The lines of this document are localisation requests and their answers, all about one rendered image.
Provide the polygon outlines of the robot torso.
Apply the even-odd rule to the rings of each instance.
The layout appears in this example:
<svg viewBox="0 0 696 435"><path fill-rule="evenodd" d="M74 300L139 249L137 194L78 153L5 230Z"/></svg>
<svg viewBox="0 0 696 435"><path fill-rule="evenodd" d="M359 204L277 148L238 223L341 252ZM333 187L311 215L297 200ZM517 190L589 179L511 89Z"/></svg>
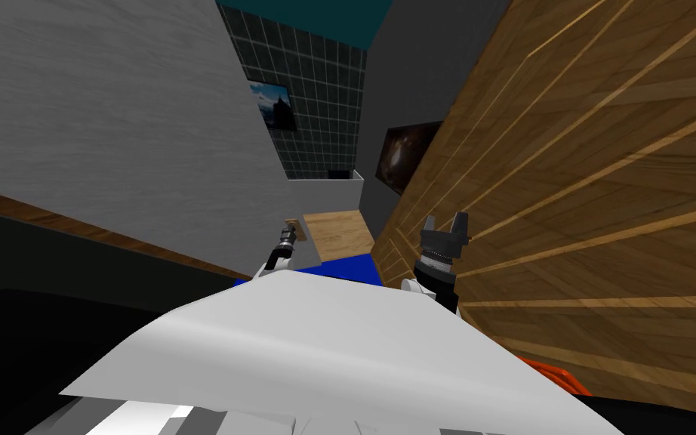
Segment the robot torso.
<svg viewBox="0 0 696 435"><path fill-rule="evenodd" d="M63 393L377 429L623 435L430 296L292 270L164 313Z"/></svg>

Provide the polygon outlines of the orange ribbed shape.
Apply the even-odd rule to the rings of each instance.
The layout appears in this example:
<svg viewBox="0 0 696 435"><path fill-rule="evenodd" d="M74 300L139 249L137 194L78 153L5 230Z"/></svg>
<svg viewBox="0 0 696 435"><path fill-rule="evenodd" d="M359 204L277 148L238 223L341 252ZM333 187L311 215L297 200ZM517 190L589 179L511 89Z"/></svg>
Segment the orange ribbed shape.
<svg viewBox="0 0 696 435"><path fill-rule="evenodd" d="M518 359L528 364L556 385L559 385L566 392L573 395L592 396L585 386L568 371L542 362L522 358L521 356L518 356Z"/></svg>

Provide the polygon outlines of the blue flat block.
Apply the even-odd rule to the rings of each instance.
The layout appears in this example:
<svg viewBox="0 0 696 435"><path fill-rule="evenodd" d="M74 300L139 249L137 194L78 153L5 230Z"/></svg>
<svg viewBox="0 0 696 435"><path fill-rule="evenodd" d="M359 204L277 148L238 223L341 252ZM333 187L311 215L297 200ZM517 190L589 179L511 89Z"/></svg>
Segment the blue flat block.
<svg viewBox="0 0 696 435"><path fill-rule="evenodd" d="M297 260L293 257L290 259L288 266L291 270L302 273L330 276L333 278L363 282L369 285L382 286L379 273L370 254L324 261L318 266L306 268L299 268Z"/></svg>

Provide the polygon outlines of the dark brown wall picture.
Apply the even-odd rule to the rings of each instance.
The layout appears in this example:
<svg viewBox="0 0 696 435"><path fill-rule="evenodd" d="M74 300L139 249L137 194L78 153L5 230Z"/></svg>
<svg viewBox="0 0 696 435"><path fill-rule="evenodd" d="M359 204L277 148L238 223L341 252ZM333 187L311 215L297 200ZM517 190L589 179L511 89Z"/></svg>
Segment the dark brown wall picture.
<svg viewBox="0 0 696 435"><path fill-rule="evenodd" d="M388 129L375 177L401 196L441 124L428 122Z"/></svg>

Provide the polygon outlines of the blue sky wall picture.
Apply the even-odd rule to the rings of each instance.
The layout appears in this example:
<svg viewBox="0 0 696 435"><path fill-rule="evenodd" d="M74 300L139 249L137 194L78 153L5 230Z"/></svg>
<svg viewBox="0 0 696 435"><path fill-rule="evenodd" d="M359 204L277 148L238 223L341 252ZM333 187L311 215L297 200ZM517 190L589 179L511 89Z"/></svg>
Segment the blue sky wall picture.
<svg viewBox="0 0 696 435"><path fill-rule="evenodd" d="M253 80L249 80L248 83L263 122L268 129L297 130L296 118L286 86Z"/></svg>

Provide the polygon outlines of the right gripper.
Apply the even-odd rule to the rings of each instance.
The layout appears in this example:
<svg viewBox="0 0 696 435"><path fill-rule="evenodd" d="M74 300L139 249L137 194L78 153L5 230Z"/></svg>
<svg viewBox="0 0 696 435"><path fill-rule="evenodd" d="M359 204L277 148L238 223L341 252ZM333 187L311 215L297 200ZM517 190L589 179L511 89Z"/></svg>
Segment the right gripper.
<svg viewBox="0 0 696 435"><path fill-rule="evenodd" d="M469 244L469 215L459 211L454 215L451 232L436 231L436 218L426 217L420 231L421 255L440 262L461 258L463 248Z"/></svg>

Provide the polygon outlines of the brown wooden cupboard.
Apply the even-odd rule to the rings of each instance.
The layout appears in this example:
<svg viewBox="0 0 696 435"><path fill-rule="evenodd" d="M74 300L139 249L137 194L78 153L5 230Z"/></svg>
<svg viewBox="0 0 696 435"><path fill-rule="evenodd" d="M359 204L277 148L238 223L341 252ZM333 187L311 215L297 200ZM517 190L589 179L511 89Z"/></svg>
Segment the brown wooden cupboard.
<svg viewBox="0 0 696 435"><path fill-rule="evenodd" d="M375 242L382 282L458 211L472 324L696 412L696 0L511 0Z"/></svg>

